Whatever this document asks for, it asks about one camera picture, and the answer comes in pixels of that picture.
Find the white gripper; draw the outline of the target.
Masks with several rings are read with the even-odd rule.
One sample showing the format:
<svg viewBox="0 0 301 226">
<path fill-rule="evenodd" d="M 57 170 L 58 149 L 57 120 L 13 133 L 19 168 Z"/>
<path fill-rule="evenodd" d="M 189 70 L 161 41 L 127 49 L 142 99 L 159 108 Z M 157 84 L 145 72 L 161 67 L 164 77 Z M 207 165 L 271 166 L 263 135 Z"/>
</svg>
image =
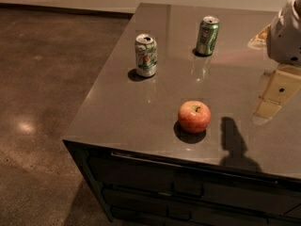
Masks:
<svg viewBox="0 0 301 226">
<path fill-rule="evenodd" d="M 263 91 L 252 117 L 263 125 L 301 89 L 301 0 L 288 0 L 272 22 L 247 44 L 251 49 L 267 48 L 268 56 L 279 64 L 263 74 Z"/>
</svg>

